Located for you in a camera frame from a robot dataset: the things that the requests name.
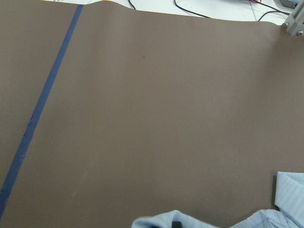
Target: striped cloth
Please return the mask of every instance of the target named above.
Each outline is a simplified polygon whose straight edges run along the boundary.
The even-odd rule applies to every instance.
[[[259,210],[231,228],[304,228],[304,173],[278,172],[275,200],[280,211]],[[173,221],[183,228],[216,228],[178,210],[139,218],[132,228],[171,228]]]

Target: blue tape strip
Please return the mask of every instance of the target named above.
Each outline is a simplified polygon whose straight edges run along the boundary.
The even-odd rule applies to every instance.
[[[49,75],[47,77],[46,83],[42,89],[42,92],[40,94],[39,100],[36,104],[36,107],[34,109],[33,115],[29,121],[29,124],[25,130],[25,133],[23,135],[23,138],[21,140],[21,143],[19,145],[19,148],[16,152],[15,158],[10,166],[9,172],[6,176],[6,179],[4,181],[3,187],[0,191],[0,221],[3,215],[3,212],[5,210],[6,202],[8,201],[10,197],[10,193],[14,187],[14,183],[16,181],[19,169],[23,163],[23,160],[25,158],[25,155],[27,153],[27,150],[29,148],[30,141],[32,139],[32,136],[35,132],[36,126],[38,124],[39,118],[41,116],[41,113],[43,111],[44,105],[47,102],[48,95],[51,91],[51,88],[53,86],[54,80],[56,78],[57,72],[60,68],[60,65],[62,63],[62,60],[65,56],[67,46],[71,40],[71,37],[73,35],[76,23],[79,19],[80,13],[82,11],[83,5],[78,5],[76,12],[72,18],[71,24],[66,32],[66,36],[61,44],[60,50],[57,54],[57,57],[55,59],[55,62],[51,68],[51,71],[49,72]]]

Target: screw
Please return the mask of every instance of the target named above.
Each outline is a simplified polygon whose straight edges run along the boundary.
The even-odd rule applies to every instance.
[[[297,31],[296,35],[297,35],[297,36],[303,35],[303,31]]]

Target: white table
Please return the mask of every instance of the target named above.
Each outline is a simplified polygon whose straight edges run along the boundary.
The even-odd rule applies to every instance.
[[[75,4],[90,4],[99,0],[49,0],[68,2]],[[112,0],[121,5],[130,8],[127,0]],[[173,0],[131,0],[132,4],[137,10],[160,12],[169,14],[189,15],[177,8],[173,4]],[[238,20],[238,21],[257,21],[265,12],[272,9],[262,6],[260,4],[252,3],[248,0],[176,0],[176,2],[183,8],[190,11],[200,13],[211,18],[224,19],[224,20]],[[279,0],[262,0],[262,3],[275,7],[281,11],[292,12],[291,8],[282,6]],[[281,13],[270,13],[263,17],[262,21],[270,21],[277,25],[281,25],[286,15]]]

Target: black cable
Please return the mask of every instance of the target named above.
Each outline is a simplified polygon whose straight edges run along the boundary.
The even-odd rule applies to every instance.
[[[260,17],[260,19],[257,20],[257,21],[260,21],[260,20],[261,20],[266,14],[268,14],[268,13],[282,13],[282,12],[279,12],[279,11],[268,11],[268,12],[264,13],[264,14]]]
[[[210,17],[207,17],[207,16],[205,16],[205,15],[202,15],[202,14],[199,14],[199,13],[192,12],[192,11],[190,11],[190,10],[184,9],[183,7],[179,6],[179,5],[176,3],[176,0],[173,0],[173,1],[174,1],[174,5],[175,5],[177,8],[179,8],[179,9],[181,9],[181,10],[183,10],[183,11],[186,11],[186,12],[189,12],[189,13],[193,13],[193,14],[195,14],[195,15],[198,15],[198,16],[201,16],[201,17],[204,17],[204,18],[210,18]]]
[[[252,1],[254,1],[254,2],[256,2],[256,3],[258,3],[258,4],[262,5],[262,6],[269,7],[269,8],[271,8],[271,9],[277,11],[277,12],[283,13],[283,14],[285,14],[285,15],[289,15],[289,13],[283,12],[283,11],[281,11],[281,10],[279,10],[279,9],[276,9],[276,8],[272,7],[272,6],[268,6],[268,5],[266,5],[266,4],[264,4],[264,3],[261,3],[261,2],[259,2],[259,1],[257,1],[257,0],[252,0]]]
[[[128,0],[128,2],[129,2],[129,4],[130,4],[130,6],[131,6],[134,10],[136,10],[135,6],[131,3],[131,1]]]

